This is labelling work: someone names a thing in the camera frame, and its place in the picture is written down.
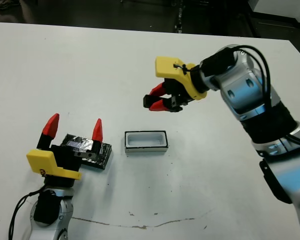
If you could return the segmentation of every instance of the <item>white container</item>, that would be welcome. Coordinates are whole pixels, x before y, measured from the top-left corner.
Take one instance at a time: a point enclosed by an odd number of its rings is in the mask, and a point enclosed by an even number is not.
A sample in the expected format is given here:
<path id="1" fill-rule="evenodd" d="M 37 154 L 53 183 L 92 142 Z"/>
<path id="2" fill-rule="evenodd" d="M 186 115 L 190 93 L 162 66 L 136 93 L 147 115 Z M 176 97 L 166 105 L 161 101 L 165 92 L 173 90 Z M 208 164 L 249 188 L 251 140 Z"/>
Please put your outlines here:
<path id="1" fill-rule="evenodd" d="M 168 149 L 166 131 L 126 131 L 124 148 L 131 152 L 165 152 Z"/>

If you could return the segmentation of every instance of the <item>white table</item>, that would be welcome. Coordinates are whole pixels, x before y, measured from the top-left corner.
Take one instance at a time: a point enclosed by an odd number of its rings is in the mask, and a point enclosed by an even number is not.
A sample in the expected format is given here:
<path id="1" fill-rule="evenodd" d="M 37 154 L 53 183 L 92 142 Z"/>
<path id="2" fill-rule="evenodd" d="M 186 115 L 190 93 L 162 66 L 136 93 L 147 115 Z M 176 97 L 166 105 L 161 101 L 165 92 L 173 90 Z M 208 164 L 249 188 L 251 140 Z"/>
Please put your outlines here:
<path id="1" fill-rule="evenodd" d="M 71 240 L 300 240 L 294 207 L 271 193 L 218 92 L 180 113 L 143 108 L 162 81 L 156 56 L 199 63 L 229 44 L 263 52 L 273 86 L 300 121 L 300 53 L 289 41 L 0 23 L 0 239 L 20 197 L 43 184 L 26 153 L 60 113 L 54 143 L 66 133 L 90 137 L 102 118 L 113 149 L 106 170 L 80 169 L 73 216 L 87 221 L 70 221 Z M 166 130 L 168 151 L 127 157 L 124 132 L 134 130 Z M 15 240 L 29 235 L 36 200 L 19 211 Z"/>

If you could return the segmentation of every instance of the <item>black floor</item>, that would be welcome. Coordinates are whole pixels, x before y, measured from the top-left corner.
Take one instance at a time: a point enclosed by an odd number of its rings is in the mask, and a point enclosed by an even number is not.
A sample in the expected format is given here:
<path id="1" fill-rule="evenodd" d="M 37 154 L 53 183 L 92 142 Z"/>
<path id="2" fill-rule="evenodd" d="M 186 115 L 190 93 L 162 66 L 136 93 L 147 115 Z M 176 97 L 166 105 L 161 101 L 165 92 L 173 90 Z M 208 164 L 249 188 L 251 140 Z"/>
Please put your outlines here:
<path id="1" fill-rule="evenodd" d="M 173 33 L 178 6 L 171 0 L 20 0 L 21 7 L 0 11 L 0 22 L 61 25 Z M 185 34 L 253 37 L 245 15 L 233 11 L 216 30 L 211 10 L 187 5 L 182 16 Z M 285 39 L 300 51 L 300 29 L 282 23 L 252 18 L 261 38 Z"/>

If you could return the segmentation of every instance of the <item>black wire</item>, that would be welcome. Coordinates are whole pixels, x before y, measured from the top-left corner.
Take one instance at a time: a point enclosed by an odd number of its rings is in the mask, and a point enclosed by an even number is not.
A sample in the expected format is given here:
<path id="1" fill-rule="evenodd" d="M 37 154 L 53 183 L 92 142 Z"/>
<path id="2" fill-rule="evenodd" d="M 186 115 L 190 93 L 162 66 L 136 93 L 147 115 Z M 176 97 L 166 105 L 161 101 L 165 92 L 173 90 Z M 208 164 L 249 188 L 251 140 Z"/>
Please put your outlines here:
<path id="1" fill-rule="evenodd" d="M 265 78 L 265 74 L 264 74 L 263 68 L 261 67 L 260 62 L 251 53 L 243 50 L 243 48 L 251 49 L 259 55 L 259 57 L 261 58 L 261 60 L 263 62 L 264 68 L 265 68 L 266 78 Z M 269 70 L 269 66 L 268 66 L 268 63 L 266 61 L 266 58 L 254 46 L 238 45 L 238 46 L 233 47 L 232 50 L 233 50 L 233 52 L 242 51 L 242 52 L 246 53 L 258 64 L 258 66 L 260 68 L 260 71 L 261 71 L 261 77 L 262 77 L 262 96 L 263 96 L 263 100 L 264 100 L 265 112 L 268 111 L 271 108 L 271 79 L 270 79 L 270 70 Z M 298 138 L 296 136 L 288 134 L 288 135 L 285 136 L 285 138 L 290 140 L 291 142 L 293 142 L 295 144 L 300 145 L 300 138 Z"/>
<path id="2" fill-rule="evenodd" d="M 266 86 L 265 86 L 265 84 L 263 84 L 265 82 L 266 77 L 265 77 L 265 73 L 264 73 L 264 70 L 263 70 L 260 62 L 258 61 L 258 59 L 255 56 L 253 56 L 248 51 L 243 50 L 243 49 L 240 49 L 240 51 L 242 51 L 242 52 L 246 53 L 248 56 L 250 56 L 256 62 L 256 64 L 258 65 L 258 67 L 260 68 L 261 78 L 262 78 L 262 98 L 263 98 L 263 101 L 266 102 L 267 101 L 266 100 L 266 97 L 267 97 L 266 96 Z"/>
<path id="3" fill-rule="evenodd" d="M 285 136 L 286 139 L 290 140 L 291 142 L 300 145 L 300 138 L 293 136 L 291 134 L 288 134 L 287 136 Z"/>
<path id="4" fill-rule="evenodd" d="M 232 48 L 232 50 L 234 52 L 235 51 L 246 52 L 243 49 L 251 49 L 251 50 L 253 50 L 254 52 L 256 52 L 259 55 L 259 57 L 261 58 L 261 60 L 263 62 L 265 73 L 266 73 L 266 77 L 263 74 L 263 77 L 262 77 L 262 94 L 264 96 L 264 107 L 265 107 L 265 110 L 267 111 L 267 110 L 269 110 L 271 108 L 271 78 L 270 78 L 270 70 L 269 70 L 269 66 L 268 66 L 267 60 L 266 60 L 265 56 L 257 48 L 255 48 L 254 46 L 250 46 L 250 45 L 238 45 L 238 46 L 234 46 Z M 260 71 L 261 71 L 261 74 L 262 74 L 263 73 L 263 68 L 261 67 L 259 61 L 255 57 L 253 57 L 251 54 L 250 54 L 250 56 L 258 64 L 258 66 L 260 68 Z"/>
<path id="5" fill-rule="evenodd" d="M 12 218 L 11 218 L 11 222 L 10 222 L 10 226 L 9 226 L 9 233 L 8 233 L 8 240 L 12 240 L 13 236 L 14 236 L 14 229 L 15 229 L 15 220 L 16 220 L 16 216 L 17 216 L 17 212 L 18 210 L 22 207 L 22 205 L 26 202 L 28 197 L 31 197 L 33 195 L 39 194 L 41 193 L 44 189 L 46 188 L 46 185 L 43 185 L 39 190 L 37 191 L 33 191 L 33 192 L 29 192 L 27 195 L 24 195 L 16 204 L 15 209 L 13 211 L 12 214 Z"/>

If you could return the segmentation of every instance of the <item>red fingertip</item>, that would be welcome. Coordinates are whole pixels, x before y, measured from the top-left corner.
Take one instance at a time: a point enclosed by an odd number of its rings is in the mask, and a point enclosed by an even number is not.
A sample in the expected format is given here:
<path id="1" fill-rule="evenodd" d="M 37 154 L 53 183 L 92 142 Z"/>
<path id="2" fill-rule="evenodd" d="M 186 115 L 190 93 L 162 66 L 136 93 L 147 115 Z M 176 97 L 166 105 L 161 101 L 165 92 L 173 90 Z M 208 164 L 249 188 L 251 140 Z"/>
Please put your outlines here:
<path id="1" fill-rule="evenodd" d="M 169 109 L 164 106 L 164 101 L 161 99 L 159 101 L 156 101 L 154 104 L 152 104 L 149 110 L 159 112 L 159 111 L 168 111 Z"/>
<path id="2" fill-rule="evenodd" d="M 94 126 L 92 140 L 99 141 L 100 143 L 102 143 L 103 141 L 102 122 L 100 118 L 98 119 L 98 121 L 96 121 L 96 124 Z"/>
<path id="3" fill-rule="evenodd" d="M 163 87 L 163 82 L 160 83 L 158 86 L 153 88 L 150 92 L 150 95 L 160 97 L 166 94 L 166 90 Z"/>
<path id="4" fill-rule="evenodd" d="M 59 123 L 59 113 L 56 113 L 46 123 L 46 125 L 42 130 L 42 134 L 50 136 L 54 139 L 57 134 L 58 123 Z"/>

